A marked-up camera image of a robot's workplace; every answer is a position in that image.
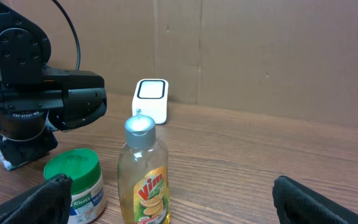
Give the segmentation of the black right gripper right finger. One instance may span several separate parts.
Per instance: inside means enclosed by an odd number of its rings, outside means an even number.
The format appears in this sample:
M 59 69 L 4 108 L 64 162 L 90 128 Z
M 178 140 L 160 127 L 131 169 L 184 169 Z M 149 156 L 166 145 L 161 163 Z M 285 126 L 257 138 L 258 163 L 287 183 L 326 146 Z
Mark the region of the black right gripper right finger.
M 280 224 L 358 224 L 358 214 L 284 175 L 272 196 Z

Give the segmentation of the green white tissue pack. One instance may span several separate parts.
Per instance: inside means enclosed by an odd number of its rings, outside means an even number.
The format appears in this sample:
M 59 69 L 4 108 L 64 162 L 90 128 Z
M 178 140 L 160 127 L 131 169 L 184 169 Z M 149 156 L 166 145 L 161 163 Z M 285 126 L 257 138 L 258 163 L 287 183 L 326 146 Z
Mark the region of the green white tissue pack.
M 1 150 L 0 150 L 0 162 L 7 170 L 13 170 L 14 167 L 9 161 L 5 160 Z

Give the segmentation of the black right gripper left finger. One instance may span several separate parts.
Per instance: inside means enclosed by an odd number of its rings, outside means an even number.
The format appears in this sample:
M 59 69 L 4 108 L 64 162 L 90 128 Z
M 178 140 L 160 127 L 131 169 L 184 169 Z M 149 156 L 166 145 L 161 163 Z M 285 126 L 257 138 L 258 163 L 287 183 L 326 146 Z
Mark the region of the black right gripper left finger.
M 0 224 L 66 224 L 73 180 L 58 174 L 0 205 Z

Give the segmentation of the white barcode scanner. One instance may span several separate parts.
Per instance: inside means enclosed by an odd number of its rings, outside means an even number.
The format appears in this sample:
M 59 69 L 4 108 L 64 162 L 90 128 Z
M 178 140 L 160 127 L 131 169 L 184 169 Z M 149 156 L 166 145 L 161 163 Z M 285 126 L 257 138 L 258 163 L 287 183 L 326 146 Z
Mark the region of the white barcode scanner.
M 146 115 L 155 124 L 164 124 L 167 120 L 168 87 L 164 79 L 140 80 L 132 100 L 132 115 Z

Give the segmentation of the green lid seasoning jar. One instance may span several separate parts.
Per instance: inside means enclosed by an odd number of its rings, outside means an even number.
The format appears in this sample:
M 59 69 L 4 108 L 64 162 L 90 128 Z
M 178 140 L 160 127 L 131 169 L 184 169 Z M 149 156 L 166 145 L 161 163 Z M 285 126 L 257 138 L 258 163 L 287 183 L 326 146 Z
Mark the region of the green lid seasoning jar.
M 103 213 L 107 196 L 96 152 L 82 148 L 55 156 L 44 167 L 44 178 L 48 180 L 57 174 L 72 179 L 68 224 L 90 223 Z

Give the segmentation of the yellow dish soap bottle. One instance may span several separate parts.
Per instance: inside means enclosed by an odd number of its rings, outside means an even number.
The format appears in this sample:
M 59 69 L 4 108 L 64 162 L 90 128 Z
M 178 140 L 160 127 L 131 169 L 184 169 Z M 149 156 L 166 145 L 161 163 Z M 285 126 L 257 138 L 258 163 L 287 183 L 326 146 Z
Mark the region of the yellow dish soap bottle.
M 117 163 L 117 186 L 125 223 L 170 223 L 168 147 L 157 137 L 155 121 L 129 118 L 126 143 Z

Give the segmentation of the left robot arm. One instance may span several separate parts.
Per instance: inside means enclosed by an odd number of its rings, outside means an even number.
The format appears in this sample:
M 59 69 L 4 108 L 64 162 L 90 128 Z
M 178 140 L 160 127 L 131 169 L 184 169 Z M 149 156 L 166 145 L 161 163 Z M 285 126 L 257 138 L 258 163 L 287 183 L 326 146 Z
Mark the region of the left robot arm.
M 57 147 L 55 131 L 91 124 L 107 110 L 103 77 L 48 65 L 46 33 L 0 2 L 0 161 L 8 170 Z

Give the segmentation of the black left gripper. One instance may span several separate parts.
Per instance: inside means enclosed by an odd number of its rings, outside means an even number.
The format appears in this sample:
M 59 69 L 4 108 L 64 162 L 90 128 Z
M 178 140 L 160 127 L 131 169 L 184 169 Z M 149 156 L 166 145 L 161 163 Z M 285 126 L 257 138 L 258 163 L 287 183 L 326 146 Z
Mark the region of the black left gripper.
M 47 112 L 0 111 L 0 150 L 13 169 L 37 160 L 58 146 Z

